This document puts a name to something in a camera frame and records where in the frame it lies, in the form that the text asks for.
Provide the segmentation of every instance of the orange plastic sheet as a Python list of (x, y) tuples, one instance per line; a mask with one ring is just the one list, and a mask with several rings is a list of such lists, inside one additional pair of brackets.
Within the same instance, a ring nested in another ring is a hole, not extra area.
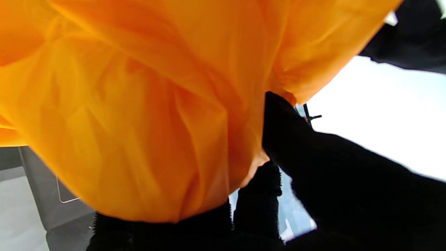
[(267, 157), (264, 94), (305, 103), (398, 0), (0, 0), (0, 142), (94, 209), (177, 222)]

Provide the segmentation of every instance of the orange fabric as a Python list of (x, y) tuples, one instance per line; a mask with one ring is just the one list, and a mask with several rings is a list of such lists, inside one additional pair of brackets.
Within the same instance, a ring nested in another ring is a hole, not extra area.
[(177, 222), (267, 159), (266, 91), (305, 103), (397, 3), (0, 0), (0, 141), (104, 214)]

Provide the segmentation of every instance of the black sleeve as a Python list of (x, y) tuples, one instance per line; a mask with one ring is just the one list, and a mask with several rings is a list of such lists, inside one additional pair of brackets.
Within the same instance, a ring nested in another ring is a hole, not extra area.
[(263, 137), (265, 151), (292, 177), (296, 196), (318, 225), (310, 239), (358, 250), (445, 250), (445, 183), (337, 135), (314, 132), (270, 92)]
[(265, 163), (238, 194), (235, 233), (250, 233), (283, 244), (278, 229), (277, 197), (282, 194), (279, 167), (272, 161)]
[(129, 251), (133, 239), (133, 223), (95, 213), (93, 236), (87, 251)]
[(368, 57), (379, 63), (386, 62), (387, 53), (392, 51), (392, 48), (395, 46), (394, 41), (397, 35), (395, 26), (384, 24), (359, 53), (359, 56)]
[(442, 12), (436, 0), (405, 0), (395, 14), (398, 33), (415, 40), (428, 37), (442, 25)]

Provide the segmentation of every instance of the black fabric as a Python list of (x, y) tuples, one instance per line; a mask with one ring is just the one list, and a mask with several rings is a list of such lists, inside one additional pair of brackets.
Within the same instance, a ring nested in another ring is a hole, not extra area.
[(280, 240), (279, 201), (282, 195), (279, 167), (272, 161), (260, 167), (249, 184), (239, 190), (234, 212), (236, 233), (251, 233)]
[[(314, 132), (270, 92), (263, 146), (292, 177), (296, 196), (318, 225), (307, 240), (355, 250), (446, 249), (445, 183), (337, 135)], [(298, 238), (287, 245), (304, 250), (303, 243), (308, 241)]]
[(224, 205), (178, 224), (128, 222), (96, 214), (94, 236), (87, 251), (200, 250), (255, 248), (275, 250), (283, 246), (277, 226), (281, 195), (279, 167), (272, 162), (259, 167), (247, 187), (239, 190), (234, 224), (231, 205)]
[(446, 20), (436, 0), (405, 0), (360, 56), (403, 69), (446, 74)]

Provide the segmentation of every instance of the gray surface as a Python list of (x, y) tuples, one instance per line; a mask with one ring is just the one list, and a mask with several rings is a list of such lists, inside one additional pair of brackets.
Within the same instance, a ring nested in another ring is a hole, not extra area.
[(0, 181), (10, 180), (18, 177), (25, 176), (23, 167), (15, 167), (6, 170), (0, 170)]
[(0, 250), (49, 251), (25, 176), (0, 181)]
[(54, 174), (29, 147), (20, 147), (20, 150), (23, 157), (23, 167), (37, 209), (42, 224), (47, 231), (93, 212), (80, 200), (61, 203)]
[(22, 165), (17, 147), (0, 147), (0, 171)]
[(46, 234), (51, 251), (84, 251), (93, 236), (91, 224), (95, 213), (89, 213), (58, 226)]

